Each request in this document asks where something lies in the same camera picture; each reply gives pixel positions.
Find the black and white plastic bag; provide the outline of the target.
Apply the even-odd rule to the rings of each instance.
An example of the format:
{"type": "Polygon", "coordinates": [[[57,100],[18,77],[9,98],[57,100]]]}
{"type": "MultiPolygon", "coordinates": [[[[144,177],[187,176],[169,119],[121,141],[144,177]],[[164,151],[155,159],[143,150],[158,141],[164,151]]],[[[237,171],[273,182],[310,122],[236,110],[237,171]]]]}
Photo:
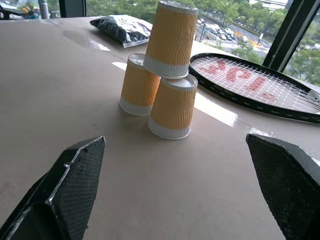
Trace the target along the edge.
{"type": "Polygon", "coordinates": [[[130,15],[107,15],[90,21],[90,24],[124,48],[149,42],[153,25],[130,15]]]}

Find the black tennis racket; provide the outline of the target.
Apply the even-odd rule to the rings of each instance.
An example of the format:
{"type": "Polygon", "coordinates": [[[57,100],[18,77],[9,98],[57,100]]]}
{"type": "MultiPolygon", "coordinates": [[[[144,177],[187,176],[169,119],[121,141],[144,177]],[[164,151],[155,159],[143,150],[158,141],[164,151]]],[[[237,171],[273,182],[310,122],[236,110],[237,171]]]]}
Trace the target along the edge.
{"type": "Polygon", "coordinates": [[[263,65],[219,53],[190,58],[189,73],[210,92],[245,108],[320,124],[320,93],[263,65]]]}

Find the black window frame post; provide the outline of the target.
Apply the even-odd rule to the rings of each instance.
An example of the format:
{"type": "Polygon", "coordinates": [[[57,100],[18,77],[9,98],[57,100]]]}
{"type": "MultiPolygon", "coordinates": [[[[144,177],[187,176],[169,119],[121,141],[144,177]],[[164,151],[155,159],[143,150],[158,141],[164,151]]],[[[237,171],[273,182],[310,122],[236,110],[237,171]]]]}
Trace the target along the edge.
{"type": "Polygon", "coordinates": [[[262,65],[283,72],[320,8],[320,0],[293,0],[262,65]]]}

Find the orange ribbed paper cup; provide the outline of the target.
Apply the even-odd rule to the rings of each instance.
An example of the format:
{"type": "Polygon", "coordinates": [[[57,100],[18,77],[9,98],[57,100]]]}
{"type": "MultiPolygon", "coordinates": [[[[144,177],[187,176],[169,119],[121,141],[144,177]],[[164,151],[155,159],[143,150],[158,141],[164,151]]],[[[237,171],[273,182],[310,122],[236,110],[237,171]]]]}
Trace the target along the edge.
{"type": "Polygon", "coordinates": [[[158,2],[144,57],[144,68],[163,78],[188,75],[198,9],[179,2],[158,2]]]}
{"type": "Polygon", "coordinates": [[[198,81],[188,74],[180,79],[162,77],[147,125],[166,140],[181,140],[191,132],[198,81]]]}
{"type": "Polygon", "coordinates": [[[161,77],[144,67],[145,55],[133,53],[127,59],[120,107],[134,116],[147,116],[151,113],[161,77]]]}

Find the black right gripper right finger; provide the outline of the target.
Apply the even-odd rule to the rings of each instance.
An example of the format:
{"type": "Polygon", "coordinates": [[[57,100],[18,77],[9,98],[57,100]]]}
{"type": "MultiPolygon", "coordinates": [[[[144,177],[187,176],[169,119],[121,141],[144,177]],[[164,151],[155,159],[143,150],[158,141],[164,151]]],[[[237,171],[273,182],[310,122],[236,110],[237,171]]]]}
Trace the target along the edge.
{"type": "Polygon", "coordinates": [[[286,240],[320,240],[320,165],[298,145],[259,134],[246,143],[262,195],[286,240]]]}

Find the colourful toy pile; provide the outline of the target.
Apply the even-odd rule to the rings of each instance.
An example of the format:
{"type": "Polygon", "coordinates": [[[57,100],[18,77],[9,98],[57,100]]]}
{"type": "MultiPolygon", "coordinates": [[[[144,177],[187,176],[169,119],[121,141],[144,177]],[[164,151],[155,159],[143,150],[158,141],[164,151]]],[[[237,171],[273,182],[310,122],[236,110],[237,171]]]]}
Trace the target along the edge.
{"type": "Polygon", "coordinates": [[[16,7],[18,10],[23,11],[24,19],[40,19],[41,11],[38,0],[18,0],[16,7]]]}

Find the dark window frame pillar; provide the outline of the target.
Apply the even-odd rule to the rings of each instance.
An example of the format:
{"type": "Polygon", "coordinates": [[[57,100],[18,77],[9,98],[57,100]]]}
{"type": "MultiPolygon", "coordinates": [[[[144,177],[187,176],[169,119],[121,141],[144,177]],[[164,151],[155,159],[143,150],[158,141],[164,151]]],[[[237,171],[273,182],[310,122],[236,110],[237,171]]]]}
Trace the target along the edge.
{"type": "Polygon", "coordinates": [[[59,0],[62,18],[78,18],[87,16],[87,0],[59,0]]]}

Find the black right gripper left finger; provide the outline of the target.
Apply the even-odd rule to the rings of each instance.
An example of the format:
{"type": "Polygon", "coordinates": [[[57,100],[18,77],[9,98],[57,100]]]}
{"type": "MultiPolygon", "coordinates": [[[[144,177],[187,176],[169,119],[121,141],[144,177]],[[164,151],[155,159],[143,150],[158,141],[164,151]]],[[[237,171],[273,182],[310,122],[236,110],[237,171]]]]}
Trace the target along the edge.
{"type": "Polygon", "coordinates": [[[0,240],[83,240],[105,147],[99,136],[66,148],[0,227],[0,240]]]}

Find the grey metal bottle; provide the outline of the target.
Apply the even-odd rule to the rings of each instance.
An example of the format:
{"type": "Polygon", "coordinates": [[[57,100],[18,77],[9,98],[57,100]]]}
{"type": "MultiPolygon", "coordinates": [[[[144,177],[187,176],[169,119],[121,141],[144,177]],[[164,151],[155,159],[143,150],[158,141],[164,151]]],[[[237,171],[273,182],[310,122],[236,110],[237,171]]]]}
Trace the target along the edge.
{"type": "Polygon", "coordinates": [[[49,19],[49,8],[48,8],[48,3],[47,0],[38,0],[38,5],[40,9],[40,14],[42,19],[49,19]]]}

